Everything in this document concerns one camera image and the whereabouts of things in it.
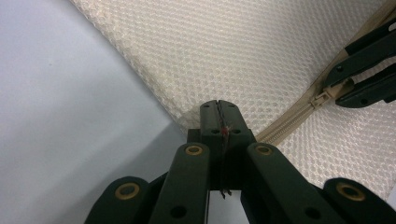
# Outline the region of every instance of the white mesh fabric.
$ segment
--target white mesh fabric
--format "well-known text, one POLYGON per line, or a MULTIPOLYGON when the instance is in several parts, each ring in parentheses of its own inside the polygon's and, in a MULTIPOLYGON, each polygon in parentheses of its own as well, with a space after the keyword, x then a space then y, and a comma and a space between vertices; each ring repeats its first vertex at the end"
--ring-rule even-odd
MULTIPOLYGON (((383 2, 72 1, 184 130, 198 126, 200 104, 223 99, 240 107, 254 133, 299 99, 383 2)), ((378 182, 370 187, 385 197, 395 176, 396 162, 382 165, 395 157, 395 130, 389 125, 393 120, 391 107, 382 105, 363 110, 327 106, 280 148, 316 184, 334 175, 365 184, 373 180, 378 182), (362 116, 369 122, 363 125, 362 119, 354 126, 362 116), (341 128, 344 123, 352 126, 341 128), (390 135, 370 135, 371 128, 390 135), (334 133, 337 141, 332 140, 334 133), (387 152, 368 156, 361 150, 365 139, 387 152), (367 160, 353 163, 356 170, 364 169, 356 177, 351 164, 340 169, 352 157, 367 160), (369 164, 385 169, 384 175, 374 179, 369 164)))

